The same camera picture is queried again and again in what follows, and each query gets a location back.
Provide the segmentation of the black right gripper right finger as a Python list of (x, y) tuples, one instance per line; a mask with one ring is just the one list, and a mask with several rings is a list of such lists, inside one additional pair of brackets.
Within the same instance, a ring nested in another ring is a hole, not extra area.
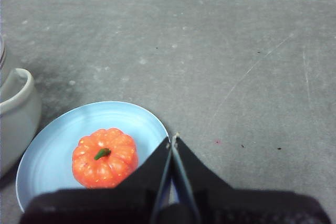
[(233, 188), (207, 168), (178, 134), (172, 138), (172, 157), (181, 198), (198, 223), (331, 223), (311, 196)]

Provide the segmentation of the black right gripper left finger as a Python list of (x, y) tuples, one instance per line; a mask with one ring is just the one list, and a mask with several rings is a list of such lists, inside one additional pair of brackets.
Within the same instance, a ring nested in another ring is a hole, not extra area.
[(115, 188), (63, 189), (35, 197), (21, 223), (150, 223), (160, 206), (171, 143), (164, 138), (149, 158)]

